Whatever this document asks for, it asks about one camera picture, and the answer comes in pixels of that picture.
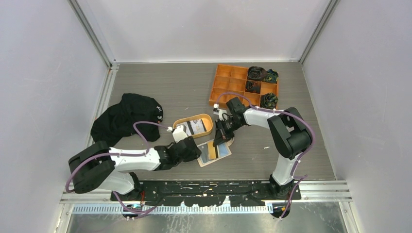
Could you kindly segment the yellow oval tray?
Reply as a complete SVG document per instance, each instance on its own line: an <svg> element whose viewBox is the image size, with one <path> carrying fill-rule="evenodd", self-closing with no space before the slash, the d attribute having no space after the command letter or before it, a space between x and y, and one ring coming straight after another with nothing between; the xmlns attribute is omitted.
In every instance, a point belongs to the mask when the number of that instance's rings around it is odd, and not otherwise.
<svg viewBox="0 0 412 233"><path fill-rule="evenodd" d="M173 128L183 126L188 136L198 138L209 135L213 129L213 121L208 114L199 114L179 119L174 122Z"/></svg>

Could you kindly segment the beige leather card holder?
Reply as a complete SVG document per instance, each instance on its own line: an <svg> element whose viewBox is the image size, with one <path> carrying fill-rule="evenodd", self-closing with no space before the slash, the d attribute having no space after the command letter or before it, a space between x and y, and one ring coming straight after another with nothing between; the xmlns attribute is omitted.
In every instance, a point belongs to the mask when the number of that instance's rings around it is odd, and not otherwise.
<svg viewBox="0 0 412 233"><path fill-rule="evenodd" d="M205 143L198 145L198 149L201 151L200 157L197 159L200 167L205 167L211 163L214 163L222 158L231 155L230 146L234 139L228 142L222 143L217 146L213 146L213 140L209 140Z"/></svg>

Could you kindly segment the orange compartment organizer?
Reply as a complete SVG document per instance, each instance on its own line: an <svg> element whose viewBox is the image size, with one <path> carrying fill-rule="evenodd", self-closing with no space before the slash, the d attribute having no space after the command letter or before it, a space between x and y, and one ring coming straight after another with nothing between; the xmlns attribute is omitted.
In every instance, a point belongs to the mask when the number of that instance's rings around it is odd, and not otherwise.
<svg viewBox="0 0 412 233"><path fill-rule="evenodd" d="M249 93L245 91L248 67L239 67L233 65L217 65L213 85L209 95L209 104L218 103L221 107L225 107L226 103L238 97L242 104L249 104L260 107L260 97L267 93L274 93L279 96L279 80L277 84L261 82L260 94Z"/></svg>

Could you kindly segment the dark rolled tie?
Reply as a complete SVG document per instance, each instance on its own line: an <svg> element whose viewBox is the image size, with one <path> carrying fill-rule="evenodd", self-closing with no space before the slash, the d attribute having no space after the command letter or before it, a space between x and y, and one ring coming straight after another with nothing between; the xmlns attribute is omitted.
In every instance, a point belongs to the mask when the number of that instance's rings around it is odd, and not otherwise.
<svg viewBox="0 0 412 233"><path fill-rule="evenodd" d="M247 70L247 79L252 81L263 81L267 77L267 71L258 66L249 67Z"/></svg>
<svg viewBox="0 0 412 233"><path fill-rule="evenodd" d="M260 94L261 82L259 81L246 81L245 91L249 93Z"/></svg>

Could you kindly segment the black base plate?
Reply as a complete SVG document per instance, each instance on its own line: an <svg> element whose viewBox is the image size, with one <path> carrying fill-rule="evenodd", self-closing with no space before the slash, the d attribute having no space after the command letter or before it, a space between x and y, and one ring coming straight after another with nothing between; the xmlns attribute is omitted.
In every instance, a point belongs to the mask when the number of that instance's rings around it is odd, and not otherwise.
<svg viewBox="0 0 412 233"><path fill-rule="evenodd" d="M229 200L231 207L263 206L266 201L300 200L299 189L275 194L269 181L141 181L138 187L125 195L123 202L135 201L148 206L192 207L222 206Z"/></svg>

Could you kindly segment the black cloth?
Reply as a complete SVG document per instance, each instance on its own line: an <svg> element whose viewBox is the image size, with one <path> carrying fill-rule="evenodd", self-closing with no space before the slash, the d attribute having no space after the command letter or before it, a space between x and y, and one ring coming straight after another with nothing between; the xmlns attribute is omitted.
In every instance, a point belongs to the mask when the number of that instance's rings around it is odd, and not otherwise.
<svg viewBox="0 0 412 233"><path fill-rule="evenodd" d="M115 146L122 138L136 134L133 124L140 121L161 123L164 111L148 96L134 93L122 95L119 103L108 107L93 123L91 137L94 142L105 141Z"/></svg>

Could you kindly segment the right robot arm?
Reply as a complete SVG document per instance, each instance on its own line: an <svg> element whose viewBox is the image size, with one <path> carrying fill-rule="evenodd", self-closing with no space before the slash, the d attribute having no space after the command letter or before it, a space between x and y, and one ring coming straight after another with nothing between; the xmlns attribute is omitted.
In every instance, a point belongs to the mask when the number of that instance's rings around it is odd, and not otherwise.
<svg viewBox="0 0 412 233"><path fill-rule="evenodd" d="M227 110L216 103L213 113L215 121L214 146L234 138L234 132L243 126L259 126L268 129L273 138L279 158L275 170L269 177L268 189L275 199L284 198L296 180L297 165L312 146L313 130L304 122L296 108L286 110L265 109L256 105L244 105L237 97L230 99Z"/></svg>

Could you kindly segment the orange credit card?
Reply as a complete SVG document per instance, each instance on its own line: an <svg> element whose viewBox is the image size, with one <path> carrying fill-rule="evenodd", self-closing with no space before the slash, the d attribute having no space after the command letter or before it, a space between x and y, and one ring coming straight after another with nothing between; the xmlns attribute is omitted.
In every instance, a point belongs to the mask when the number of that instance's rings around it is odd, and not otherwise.
<svg viewBox="0 0 412 233"><path fill-rule="evenodd" d="M208 150L209 150L209 159L215 160L219 158L219 150L218 147L214 145L213 140L208 141Z"/></svg>

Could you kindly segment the dark rolled tie top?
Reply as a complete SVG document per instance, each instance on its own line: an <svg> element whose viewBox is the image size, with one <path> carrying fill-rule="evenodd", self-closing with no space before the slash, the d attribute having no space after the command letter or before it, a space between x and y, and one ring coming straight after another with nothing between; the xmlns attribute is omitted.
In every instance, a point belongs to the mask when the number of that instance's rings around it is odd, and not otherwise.
<svg viewBox="0 0 412 233"><path fill-rule="evenodd" d="M247 79L252 81L263 81L267 77L267 71L258 66L249 67L247 70Z"/></svg>

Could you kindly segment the green patterned rolled tie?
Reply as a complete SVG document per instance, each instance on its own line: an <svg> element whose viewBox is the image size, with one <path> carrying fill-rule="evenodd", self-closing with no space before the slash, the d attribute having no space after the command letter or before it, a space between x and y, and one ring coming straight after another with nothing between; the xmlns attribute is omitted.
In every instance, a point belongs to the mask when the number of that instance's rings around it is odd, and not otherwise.
<svg viewBox="0 0 412 233"><path fill-rule="evenodd" d="M266 71L266 77L264 78L264 81L266 83L277 84L278 78L279 78L279 73L276 70L269 69Z"/></svg>

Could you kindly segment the silver credit card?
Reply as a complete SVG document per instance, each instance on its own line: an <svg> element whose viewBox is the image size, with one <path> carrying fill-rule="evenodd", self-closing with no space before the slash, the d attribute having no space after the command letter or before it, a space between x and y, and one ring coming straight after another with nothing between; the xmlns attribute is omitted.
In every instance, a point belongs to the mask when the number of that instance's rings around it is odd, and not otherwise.
<svg viewBox="0 0 412 233"><path fill-rule="evenodd" d="M207 131L202 119L190 120L193 128L193 135L205 133Z"/></svg>

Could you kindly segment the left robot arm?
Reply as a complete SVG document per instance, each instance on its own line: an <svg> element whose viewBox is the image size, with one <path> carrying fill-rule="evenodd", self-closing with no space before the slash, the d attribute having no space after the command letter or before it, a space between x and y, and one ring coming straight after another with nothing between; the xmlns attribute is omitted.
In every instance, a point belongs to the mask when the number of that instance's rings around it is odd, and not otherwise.
<svg viewBox="0 0 412 233"><path fill-rule="evenodd" d="M69 159L66 192L84 194L99 188L137 200L142 188L135 170L169 170L198 159L201 153L191 136L148 150L121 150L99 141Z"/></svg>

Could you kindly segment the dark rolled tie middle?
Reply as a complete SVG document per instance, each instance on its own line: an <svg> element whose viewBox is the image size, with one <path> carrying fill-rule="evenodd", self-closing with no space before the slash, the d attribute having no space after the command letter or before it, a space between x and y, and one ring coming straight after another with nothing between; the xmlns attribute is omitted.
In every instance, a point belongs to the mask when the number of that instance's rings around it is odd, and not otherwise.
<svg viewBox="0 0 412 233"><path fill-rule="evenodd" d="M249 93L260 94L261 82L259 81L246 81L245 91Z"/></svg>

